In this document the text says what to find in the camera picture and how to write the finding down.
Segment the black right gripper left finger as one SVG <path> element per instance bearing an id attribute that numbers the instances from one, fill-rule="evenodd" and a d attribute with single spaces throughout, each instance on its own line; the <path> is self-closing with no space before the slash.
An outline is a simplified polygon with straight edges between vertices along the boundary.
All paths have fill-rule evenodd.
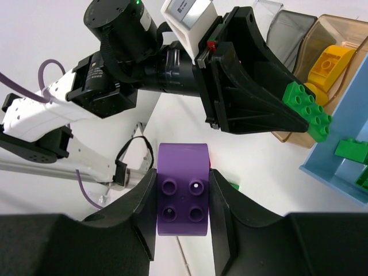
<path id="1" fill-rule="evenodd" d="M 76 221 L 64 214 L 3 215 L 2 275 L 148 275 L 155 256 L 156 170 Z"/>

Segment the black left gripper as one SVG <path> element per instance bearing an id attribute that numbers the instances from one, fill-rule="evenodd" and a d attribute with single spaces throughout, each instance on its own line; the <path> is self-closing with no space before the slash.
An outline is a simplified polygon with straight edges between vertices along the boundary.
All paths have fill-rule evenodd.
<path id="1" fill-rule="evenodd" d="M 267 46 L 251 7 L 217 17 L 199 43 L 196 68 L 205 122 L 236 135 L 306 132 L 308 123 L 282 100 L 287 86 L 301 84 Z"/>

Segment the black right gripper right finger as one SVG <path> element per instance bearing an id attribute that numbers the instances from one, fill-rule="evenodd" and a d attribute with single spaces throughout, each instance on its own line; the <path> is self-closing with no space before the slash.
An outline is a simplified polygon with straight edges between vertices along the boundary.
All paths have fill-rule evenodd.
<path id="1" fill-rule="evenodd" d="M 280 216 L 210 173 L 217 275 L 366 275 L 366 213 Z"/>

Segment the green lego plate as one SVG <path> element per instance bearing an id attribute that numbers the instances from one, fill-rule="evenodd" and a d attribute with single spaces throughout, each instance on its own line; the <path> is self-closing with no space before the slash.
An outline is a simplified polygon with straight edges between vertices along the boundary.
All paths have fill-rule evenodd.
<path id="1" fill-rule="evenodd" d="M 230 184 L 234 189 L 236 189 L 237 191 L 239 191 L 240 186 L 239 186 L 237 183 L 230 182 L 229 184 Z"/>

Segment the green square lego brick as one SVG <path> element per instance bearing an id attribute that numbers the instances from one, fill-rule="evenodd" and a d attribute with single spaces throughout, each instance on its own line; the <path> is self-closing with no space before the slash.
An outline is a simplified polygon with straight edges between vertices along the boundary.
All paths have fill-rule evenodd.
<path id="1" fill-rule="evenodd" d="M 304 85 L 292 82 L 286 86 L 283 102 L 308 123 L 307 133 L 315 142 L 326 141 L 330 134 L 332 116 L 318 105 L 315 98 L 308 94 Z"/>

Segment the yellow lego brick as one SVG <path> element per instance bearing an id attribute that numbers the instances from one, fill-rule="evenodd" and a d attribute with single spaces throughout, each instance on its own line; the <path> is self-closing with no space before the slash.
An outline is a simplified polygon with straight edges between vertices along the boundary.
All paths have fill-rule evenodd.
<path id="1" fill-rule="evenodd" d="M 315 94 L 315 101 L 318 105 L 325 106 L 328 103 L 328 94 L 326 92 L 315 86 L 313 83 L 307 82 L 304 83 L 304 85 Z"/>

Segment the yellow striped curved lego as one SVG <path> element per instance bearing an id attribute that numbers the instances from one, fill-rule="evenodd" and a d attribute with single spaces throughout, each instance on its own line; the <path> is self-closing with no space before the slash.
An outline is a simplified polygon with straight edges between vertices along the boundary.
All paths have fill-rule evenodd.
<path id="1" fill-rule="evenodd" d="M 328 92 L 347 67 L 355 49 L 339 45 L 328 46 L 319 56 L 308 74 L 308 82 Z"/>

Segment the purple rounded lego plate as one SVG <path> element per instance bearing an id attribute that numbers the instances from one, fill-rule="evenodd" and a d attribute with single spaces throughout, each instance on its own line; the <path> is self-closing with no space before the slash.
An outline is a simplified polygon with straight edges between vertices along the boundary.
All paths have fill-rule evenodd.
<path id="1" fill-rule="evenodd" d="M 162 143 L 157 159 L 160 236 L 208 233 L 210 158 L 207 144 Z"/>

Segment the red rounded lego brick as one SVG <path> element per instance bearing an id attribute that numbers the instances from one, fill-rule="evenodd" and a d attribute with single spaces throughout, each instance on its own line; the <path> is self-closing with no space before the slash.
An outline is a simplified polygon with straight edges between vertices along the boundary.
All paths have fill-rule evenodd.
<path id="1" fill-rule="evenodd" d="M 209 159 L 209 181 L 208 181 L 208 195 L 209 195 L 209 199 L 208 199 L 208 220 L 210 221 L 210 195 L 211 195 L 211 184 L 210 184 L 210 173 L 212 171 L 211 168 L 211 161 Z"/>

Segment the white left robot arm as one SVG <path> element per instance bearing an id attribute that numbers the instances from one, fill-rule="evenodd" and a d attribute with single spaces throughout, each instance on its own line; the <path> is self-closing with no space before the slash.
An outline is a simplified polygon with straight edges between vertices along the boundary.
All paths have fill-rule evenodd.
<path id="1" fill-rule="evenodd" d="M 123 189 L 127 167 L 83 145 L 68 124 L 136 106 L 139 90 L 199 97 L 206 122 L 236 135 L 307 132 L 308 115 L 286 102 L 298 79 L 264 41 L 251 7 L 219 16 L 212 1 L 166 1 L 156 25 L 142 1 L 92 1 L 84 23 L 94 54 L 36 94 L 5 76 L 1 147 L 25 160 L 60 160 L 96 182 Z"/>

